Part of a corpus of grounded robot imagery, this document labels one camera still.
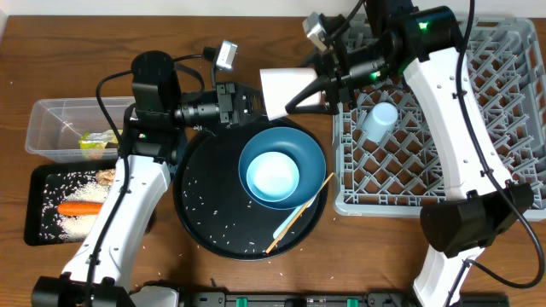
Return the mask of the light blue bowl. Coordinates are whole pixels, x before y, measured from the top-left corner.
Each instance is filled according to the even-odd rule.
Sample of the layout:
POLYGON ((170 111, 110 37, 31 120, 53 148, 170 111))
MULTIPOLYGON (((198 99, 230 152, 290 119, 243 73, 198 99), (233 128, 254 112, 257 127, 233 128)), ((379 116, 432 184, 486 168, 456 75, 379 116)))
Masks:
POLYGON ((263 202, 280 202, 299 185, 299 168, 292 158, 280 152, 266 152, 254 158, 246 171, 252 196, 263 202))

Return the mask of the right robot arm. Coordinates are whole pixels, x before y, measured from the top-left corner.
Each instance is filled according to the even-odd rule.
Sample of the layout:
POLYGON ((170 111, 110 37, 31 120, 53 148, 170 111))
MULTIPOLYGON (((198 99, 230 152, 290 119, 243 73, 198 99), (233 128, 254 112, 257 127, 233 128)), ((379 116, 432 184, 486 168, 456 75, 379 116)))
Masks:
POLYGON ((303 23, 314 51, 305 59, 317 78, 285 104, 290 114, 336 114, 355 108, 354 92, 401 76, 426 118, 443 172, 445 201, 421 209, 429 247, 413 283, 420 306, 452 306, 480 254, 514 223, 525 221, 533 192, 514 182, 493 147, 468 76, 470 31, 445 6, 360 1, 373 42, 348 50, 350 18, 311 14, 303 23))

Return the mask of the pink cup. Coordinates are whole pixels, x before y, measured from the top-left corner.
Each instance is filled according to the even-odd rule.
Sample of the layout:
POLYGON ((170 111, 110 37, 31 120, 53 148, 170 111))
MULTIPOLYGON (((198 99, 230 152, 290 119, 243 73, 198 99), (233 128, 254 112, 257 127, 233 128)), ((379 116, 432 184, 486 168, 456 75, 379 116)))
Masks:
POLYGON ((312 68, 268 68, 259 71, 269 120, 288 116, 285 106, 317 79, 312 68))

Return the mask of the yellow green snack wrapper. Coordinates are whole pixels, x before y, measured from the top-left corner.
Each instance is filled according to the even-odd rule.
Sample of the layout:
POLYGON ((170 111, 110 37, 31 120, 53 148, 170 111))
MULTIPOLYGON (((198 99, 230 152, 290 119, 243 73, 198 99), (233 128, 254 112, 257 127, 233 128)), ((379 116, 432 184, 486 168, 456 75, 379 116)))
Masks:
POLYGON ((118 139, 112 130, 88 132, 78 141, 86 159, 101 159, 107 149, 116 149, 118 139))

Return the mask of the orange carrot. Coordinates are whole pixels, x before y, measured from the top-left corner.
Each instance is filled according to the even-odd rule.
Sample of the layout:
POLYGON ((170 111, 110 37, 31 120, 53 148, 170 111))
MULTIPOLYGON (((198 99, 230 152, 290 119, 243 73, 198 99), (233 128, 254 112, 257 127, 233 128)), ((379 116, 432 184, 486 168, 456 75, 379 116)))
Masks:
POLYGON ((102 208, 102 203, 93 202, 65 202, 57 207, 57 211, 64 216, 88 216, 97 215, 102 208))

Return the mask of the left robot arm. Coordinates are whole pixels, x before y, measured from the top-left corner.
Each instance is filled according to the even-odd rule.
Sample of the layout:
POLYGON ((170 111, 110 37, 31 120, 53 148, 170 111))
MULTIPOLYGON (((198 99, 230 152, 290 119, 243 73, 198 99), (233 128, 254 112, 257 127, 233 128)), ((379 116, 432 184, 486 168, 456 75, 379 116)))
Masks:
POLYGON ((77 253, 58 277, 41 276, 32 290, 34 306, 177 306, 180 290, 152 281, 131 293, 137 248, 162 195, 171 168, 185 152, 185 129, 242 126, 264 114, 261 90, 220 83, 212 90, 183 93, 177 75, 201 75, 158 50, 131 63, 135 98, 114 129, 119 147, 113 185, 77 253))

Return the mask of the light blue cup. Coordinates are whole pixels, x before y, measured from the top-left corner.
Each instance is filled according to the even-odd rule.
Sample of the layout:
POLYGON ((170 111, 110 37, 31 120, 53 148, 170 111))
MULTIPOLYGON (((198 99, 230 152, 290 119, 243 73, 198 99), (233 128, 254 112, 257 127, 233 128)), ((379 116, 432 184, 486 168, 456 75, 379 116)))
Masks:
POLYGON ((363 132, 372 142, 380 142, 387 132, 392 132, 398 121, 398 110, 388 102, 380 102, 366 115, 363 132))

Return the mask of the white rice pile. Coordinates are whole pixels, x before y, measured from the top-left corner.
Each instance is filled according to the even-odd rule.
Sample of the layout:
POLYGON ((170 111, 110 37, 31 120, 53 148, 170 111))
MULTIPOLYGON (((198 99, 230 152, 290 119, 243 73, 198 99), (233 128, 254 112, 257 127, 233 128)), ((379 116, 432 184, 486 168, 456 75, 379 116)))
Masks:
POLYGON ((97 215, 64 216, 57 211, 65 202, 103 203, 110 190, 96 181, 98 171, 74 171, 50 174, 40 192, 38 238, 44 244, 83 241, 97 215))

